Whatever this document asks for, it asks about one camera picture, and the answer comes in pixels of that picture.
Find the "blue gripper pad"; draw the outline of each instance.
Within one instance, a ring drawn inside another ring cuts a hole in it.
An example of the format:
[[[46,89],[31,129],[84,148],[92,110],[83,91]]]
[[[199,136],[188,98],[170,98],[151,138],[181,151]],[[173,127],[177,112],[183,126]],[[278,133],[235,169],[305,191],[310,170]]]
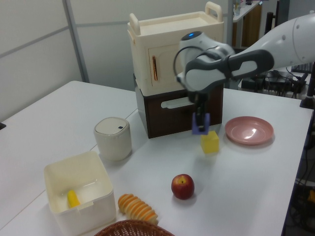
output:
[[[196,124],[196,113],[194,112],[192,114],[192,134],[204,134],[207,135],[209,132],[209,126],[210,126],[210,113],[205,114],[205,131],[200,132],[199,127]]]

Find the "cabinet door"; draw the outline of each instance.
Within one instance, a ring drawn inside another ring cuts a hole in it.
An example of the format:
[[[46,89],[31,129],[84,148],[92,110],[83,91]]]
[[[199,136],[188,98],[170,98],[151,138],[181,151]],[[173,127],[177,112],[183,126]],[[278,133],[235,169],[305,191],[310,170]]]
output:
[[[178,44],[149,49],[152,86],[180,86],[175,80],[173,62],[178,52]],[[176,60],[176,71],[183,71],[180,58]]]

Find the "white table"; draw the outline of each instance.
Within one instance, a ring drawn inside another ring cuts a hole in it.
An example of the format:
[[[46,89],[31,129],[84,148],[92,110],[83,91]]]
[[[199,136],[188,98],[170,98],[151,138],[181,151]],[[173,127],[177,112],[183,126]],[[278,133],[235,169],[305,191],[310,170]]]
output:
[[[126,118],[137,108],[135,94],[70,82],[5,120],[0,130],[0,229],[44,190],[43,168],[96,145],[94,126]]]
[[[82,93],[89,96],[92,90]],[[312,115],[299,103],[295,99],[225,89],[222,125],[212,126],[220,138],[220,151],[209,156],[202,152],[200,137],[189,131],[148,139],[138,112],[133,112],[127,118],[133,154],[122,162],[103,162],[116,200],[123,193],[140,197],[158,213],[158,225],[178,236],[196,232],[280,236]],[[101,106],[97,101],[91,105]],[[274,139],[256,147],[230,141],[224,125],[238,116],[267,120],[274,127]],[[55,156],[50,162],[59,159]],[[191,175],[195,181],[195,195],[186,201],[174,198],[170,187],[172,178],[181,173]],[[125,216],[118,213],[116,221],[123,219]],[[1,229],[0,236],[20,232],[61,235],[45,192]]]
[[[252,1],[251,5],[245,5],[241,7],[240,9],[240,14],[238,16],[234,15],[233,17],[233,23],[236,24],[236,43],[235,47],[236,48],[241,48],[242,47],[242,33],[243,33],[243,18],[244,16],[249,13],[251,10],[254,9],[261,1]]]

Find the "red apple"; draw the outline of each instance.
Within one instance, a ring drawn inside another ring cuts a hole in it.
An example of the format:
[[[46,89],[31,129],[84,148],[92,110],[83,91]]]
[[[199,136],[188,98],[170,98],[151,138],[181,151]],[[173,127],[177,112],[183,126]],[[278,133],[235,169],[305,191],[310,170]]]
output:
[[[175,176],[172,180],[172,192],[175,197],[186,200],[193,195],[195,185],[189,175],[181,174]]]

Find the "wicker basket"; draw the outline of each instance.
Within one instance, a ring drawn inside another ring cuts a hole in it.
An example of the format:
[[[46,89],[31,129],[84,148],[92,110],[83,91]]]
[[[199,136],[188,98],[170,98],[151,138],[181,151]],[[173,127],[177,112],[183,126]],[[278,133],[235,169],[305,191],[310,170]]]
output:
[[[174,236],[165,229],[142,220],[124,220],[107,226],[95,236]]]

